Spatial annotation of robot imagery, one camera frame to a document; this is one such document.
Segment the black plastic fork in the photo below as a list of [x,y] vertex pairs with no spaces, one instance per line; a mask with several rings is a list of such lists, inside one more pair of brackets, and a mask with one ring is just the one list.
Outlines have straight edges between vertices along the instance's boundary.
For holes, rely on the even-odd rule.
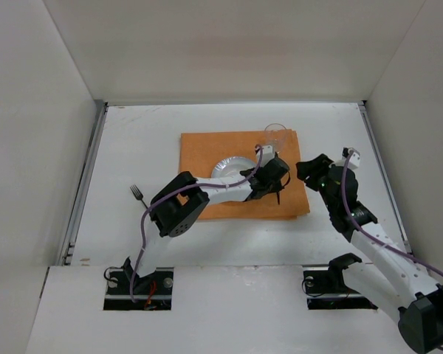
[[132,192],[133,196],[142,203],[142,205],[145,207],[145,209],[148,208],[147,203],[144,201],[144,196],[140,189],[137,187],[137,185],[133,184],[130,186],[130,191]]

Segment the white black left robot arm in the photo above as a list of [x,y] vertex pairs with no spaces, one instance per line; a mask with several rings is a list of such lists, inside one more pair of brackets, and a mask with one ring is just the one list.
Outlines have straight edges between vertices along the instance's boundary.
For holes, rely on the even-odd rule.
[[141,217],[140,251],[135,260],[128,257],[123,264],[129,292],[138,294],[149,285],[168,241],[188,231],[208,206],[277,195],[286,186],[282,179],[289,177],[288,164],[277,154],[257,156],[253,168],[228,177],[197,178],[181,172],[153,197]]

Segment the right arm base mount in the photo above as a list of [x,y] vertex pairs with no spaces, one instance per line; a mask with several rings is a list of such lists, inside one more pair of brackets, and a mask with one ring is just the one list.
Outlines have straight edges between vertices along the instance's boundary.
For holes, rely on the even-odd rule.
[[343,271],[362,260],[352,253],[331,260],[328,265],[303,269],[301,287],[309,310],[377,310],[378,307],[357,291],[348,288]]

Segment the orange cloth placemat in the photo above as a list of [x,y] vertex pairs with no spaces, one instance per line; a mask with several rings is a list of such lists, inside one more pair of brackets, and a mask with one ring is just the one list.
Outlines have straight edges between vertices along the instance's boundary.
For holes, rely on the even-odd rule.
[[[210,133],[182,133],[180,136],[179,170],[189,171],[195,177],[209,178],[218,162],[231,156],[255,160],[255,145],[264,144],[263,131],[231,131]],[[276,194],[245,203],[227,202],[205,208],[202,220],[242,218],[289,220],[310,212],[309,200],[303,182],[296,178],[295,164],[301,160],[297,133],[289,129],[289,136],[279,153],[288,165],[291,181]]]

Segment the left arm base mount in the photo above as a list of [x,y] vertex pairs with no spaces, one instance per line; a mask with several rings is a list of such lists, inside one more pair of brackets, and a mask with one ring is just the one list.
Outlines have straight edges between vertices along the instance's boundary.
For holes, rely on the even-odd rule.
[[174,268],[157,268],[145,277],[136,275],[133,286],[134,301],[130,296],[132,276],[130,262],[124,266],[108,267],[103,278],[106,281],[103,309],[114,311],[166,311],[172,307]]

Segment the white paper bowl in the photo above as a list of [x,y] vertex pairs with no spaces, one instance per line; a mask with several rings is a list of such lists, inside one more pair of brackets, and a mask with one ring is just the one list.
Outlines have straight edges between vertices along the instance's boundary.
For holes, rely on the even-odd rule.
[[[216,180],[215,184],[221,184],[220,178],[228,178],[227,184],[233,184],[244,179],[244,176],[241,174],[242,171],[247,171],[247,174],[250,174],[255,166],[256,163],[251,159],[231,156],[217,163],[211,173],[211,178]],[[228,201],[243,202],[251,192],[252,189],[248,181],[237,187],[230,187],[225,192],[222,192],[221,189],[208,190],[210,204],[221,204]]]

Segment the clear plastic cup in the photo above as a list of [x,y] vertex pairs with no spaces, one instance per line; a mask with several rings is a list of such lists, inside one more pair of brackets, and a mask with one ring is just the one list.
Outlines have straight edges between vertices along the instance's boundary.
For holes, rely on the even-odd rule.
[[271,145],[276,153],[280,153],[289,136],[289,129],[280,123],[271,123],[264,129],[265,145]]

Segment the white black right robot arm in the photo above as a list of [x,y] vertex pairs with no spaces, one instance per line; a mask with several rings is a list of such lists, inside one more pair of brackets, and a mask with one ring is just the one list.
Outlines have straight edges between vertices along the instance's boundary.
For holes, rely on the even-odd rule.
[[386,313],[415,353],[443,350],[443,284],[429,275],[432,266],[404,253],[386,235],[376,216],[357,198],[354,169],[360,155],[352,148],[338,162],[321,154],[296,164],[297,177],[320,193],[333,227],[370,261],[348,253],[328,264],[323,280],[312,278],[318,293],[356,291]]

